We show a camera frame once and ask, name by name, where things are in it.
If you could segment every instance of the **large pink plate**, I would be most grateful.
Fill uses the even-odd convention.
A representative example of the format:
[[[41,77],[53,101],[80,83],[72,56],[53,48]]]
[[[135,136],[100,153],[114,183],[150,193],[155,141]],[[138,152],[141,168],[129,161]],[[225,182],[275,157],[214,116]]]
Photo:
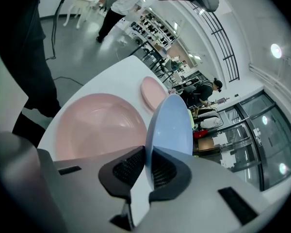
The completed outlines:
[[[147,105],[155,111],[167,97],[163,87],[152,77],[145,77],[141,83],[141,94]]]
[[[111,94],[80,98],[63,113],[57,131],[59,160],[82,158],[144,145],[146,126],[137,110]]]

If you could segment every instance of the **person in white shirt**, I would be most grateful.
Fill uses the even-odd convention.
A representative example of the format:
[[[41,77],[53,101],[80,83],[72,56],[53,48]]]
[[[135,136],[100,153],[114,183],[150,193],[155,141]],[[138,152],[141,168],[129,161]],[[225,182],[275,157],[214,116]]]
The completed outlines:
[[[140,10],[142,5],[143,0],[117,0],[107,12],[96,40],[101,43],[120,19],[133,10]]]

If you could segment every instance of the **white table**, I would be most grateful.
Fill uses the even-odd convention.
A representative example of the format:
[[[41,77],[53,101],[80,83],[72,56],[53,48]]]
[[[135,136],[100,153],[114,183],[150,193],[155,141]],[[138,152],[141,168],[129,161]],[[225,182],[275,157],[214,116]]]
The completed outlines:
[[[89,15],[91,12],[91,6],[93,4],[94,4],[94,0],[73,0],[72,5],[68,9],[67,19],[66,19],[66,22],[64,23],[64,27],[67,26],[67,23],[68,23],[69,18],[70,18],[71,10],[74,7],[76,7],[77,13],[75,15],[75,18],[78,16],[79,10],[81,10],[80,18],[79,18],[78,23],[77,23],[77,29],[79,29],[80,23],[83,20],[83,18],[85,17],[85,14],[86,14],[85,21],[89,18]]]
[[[135,56],[130,56],[98,74],[78,90],[62,107],[48,126],[38,148],[47,150],[53,161],[58,160],[55,141],[60,117],[74,101],[93,93],[109,93],[125,99],[139,112],[146,128],[148,128],[153,113],[147,109],[140,92],[141,82],[146,76],[157,80],[167,92],[167,88],[159,78]]]

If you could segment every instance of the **black shirt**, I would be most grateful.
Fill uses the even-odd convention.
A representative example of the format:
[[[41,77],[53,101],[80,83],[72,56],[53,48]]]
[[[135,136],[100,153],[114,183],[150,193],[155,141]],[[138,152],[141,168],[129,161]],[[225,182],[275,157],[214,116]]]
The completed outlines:
[[[213,87],[212,82],[209,80],[201,81],[201,85],[199,85],[191,94],[198,95],[198,98],[207,101],[208,98],[212,95]]]

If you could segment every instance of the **white side table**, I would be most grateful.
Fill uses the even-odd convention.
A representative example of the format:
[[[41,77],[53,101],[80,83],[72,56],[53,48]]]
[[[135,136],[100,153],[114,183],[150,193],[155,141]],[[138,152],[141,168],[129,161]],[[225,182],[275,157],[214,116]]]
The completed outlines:
[[[78,16],[79,11],[81,11],[81,15],[80,15],[80,18],[79,18],[78,23],[77,23],[77,29],[79,29],[80,23],[82,22],[82,20],[85,19],[85,21],[86,21],[88,19],[89,15],[90,15],[90,8],[91,8],[91,6],[93,6],[93,4],[94,4],[94,0],[73,0],[72,5],[68,9],[67,19],[66,19],[66,22],[64,23],[64,27],[67,25],[67,23],[69,21],[71,10],[74,7],[76,7],[77,13],[76,13],[75,18]]]

